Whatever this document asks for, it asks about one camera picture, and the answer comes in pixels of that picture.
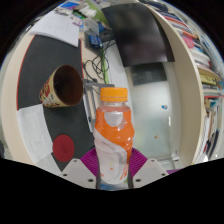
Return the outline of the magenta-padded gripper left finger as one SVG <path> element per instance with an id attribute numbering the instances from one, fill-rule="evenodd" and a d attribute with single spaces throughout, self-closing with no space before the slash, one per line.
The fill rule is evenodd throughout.
<path id="1" fill-rule="evenodd" d="M 84 188 L 99 189 L 101 178 L 96 149 L 92 148 L 81 159 L 72 159 L 61 177 Z"/>

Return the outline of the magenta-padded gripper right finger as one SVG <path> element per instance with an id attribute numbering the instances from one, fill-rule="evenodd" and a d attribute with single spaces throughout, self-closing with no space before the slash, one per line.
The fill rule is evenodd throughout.
<path id="1" fill-rule="evenodd" d="M 132 149 L 128 169 L 128 187 L 130 189 L 143 187 L 167 175 L 166 170 L 155 158 L 147 159 L 137 149 Z"/>

